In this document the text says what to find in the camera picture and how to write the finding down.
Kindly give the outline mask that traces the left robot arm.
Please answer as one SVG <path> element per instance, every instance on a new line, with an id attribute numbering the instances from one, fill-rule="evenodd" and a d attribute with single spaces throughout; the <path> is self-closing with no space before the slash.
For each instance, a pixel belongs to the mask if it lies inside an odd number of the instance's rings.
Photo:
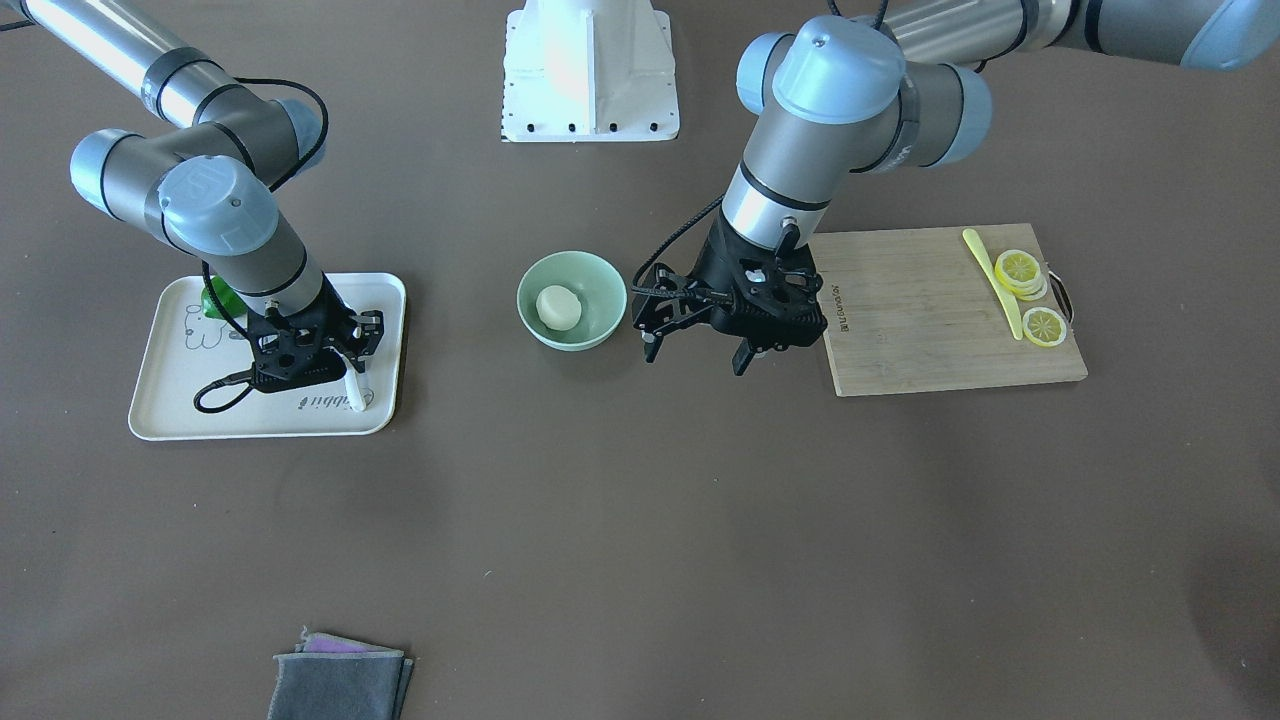
<path id="1" fill-rule="evenodd" d="M 845 176 L 941 167 L 983 142 L 993 101 L 979 67 L 1074 47 L 1199 70 L 1234 70 L 1277 41 L 1275 1 L 914 1 L 876 15 L 824 14 L 755 38 L 736 74 L 756 117 L 728 188 L 704 214 L 694 268 L 655 258 L 632 282 L 648 363 L 675 332 L 740 338 L 759 354 L 826 331 L 808 242 Z"/>

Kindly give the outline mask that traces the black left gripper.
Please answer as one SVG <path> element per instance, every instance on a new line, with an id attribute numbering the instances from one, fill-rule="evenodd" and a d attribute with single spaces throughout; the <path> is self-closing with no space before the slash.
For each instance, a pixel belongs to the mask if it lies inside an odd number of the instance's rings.
<path id="1" fill-rule="evenodd" d="M 632 284 L 632 320 L 645 363 L 655 361 L 666 336 L 700 323 L 744 337 L 732 356 L 736 377 L 762 350 L 815 343 L 827 327 L 818 301 L 823 279 L 799 240 L 797 223 L 785 219 L 774 228 L 774 245 L 762 249 L 719 211 L 695 261 L 695 278 L 657 263 Z"/>

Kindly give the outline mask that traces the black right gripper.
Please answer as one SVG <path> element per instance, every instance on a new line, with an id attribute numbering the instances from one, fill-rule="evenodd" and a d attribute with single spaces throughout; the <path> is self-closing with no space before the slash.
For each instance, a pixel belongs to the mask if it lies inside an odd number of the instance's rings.
<path id="1" fill-rule="evenodd" d="M 301 313 L 283 315 L 274 307 L 248 310 L 248 342 L 253 364 L 250 386 L 276 393 L 339 380 L 347 361 L 365 373 L 366 359 L 381 342 L 384 313 L 353 313 L 325 279 L 317 297 Z"/>

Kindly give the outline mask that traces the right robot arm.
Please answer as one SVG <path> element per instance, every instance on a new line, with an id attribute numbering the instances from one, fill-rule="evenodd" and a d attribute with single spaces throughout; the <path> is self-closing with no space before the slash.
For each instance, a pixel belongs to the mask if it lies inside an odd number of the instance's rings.
<path id="1" fill-rule="evenodd" d="M 197 258 L 247 307 L 253 356 L 234 375 L 264 393 L 360 380 L 383 314 L 337 293 L 283 217 L 275 192 L 315 165 L 328 138 L 323 102 L 264 99 L 128 1 L 14 1 L 128 88 L 170 133 L 101 129 L 77 145 L 70 179 L 100 211 Z"/>

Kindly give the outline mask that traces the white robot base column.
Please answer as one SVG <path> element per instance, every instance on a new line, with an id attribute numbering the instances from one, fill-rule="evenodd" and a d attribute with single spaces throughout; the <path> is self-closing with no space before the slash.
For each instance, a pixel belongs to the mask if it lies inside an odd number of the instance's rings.
<path id="1" fill-rule="evenodd" d="M 508 143 L 678 136 L 671 19 L 649 1 L 526 1 L 506 18 L 503 69 Z"/>

